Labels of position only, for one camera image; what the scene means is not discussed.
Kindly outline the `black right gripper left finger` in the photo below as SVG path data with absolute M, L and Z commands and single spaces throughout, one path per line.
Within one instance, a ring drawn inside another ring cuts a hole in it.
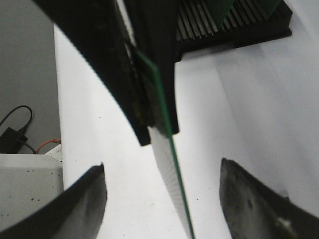
M 150 144 L 145 96 L 129 57 L 114 0 L 36 0 L 109 90 L 140 145 Z

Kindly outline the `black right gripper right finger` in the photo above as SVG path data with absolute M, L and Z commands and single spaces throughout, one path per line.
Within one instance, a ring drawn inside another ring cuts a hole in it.
M 175 99 L 178 0 L 125 0 L 137 49 L 158 69 L 172 132 L 179 132 Z

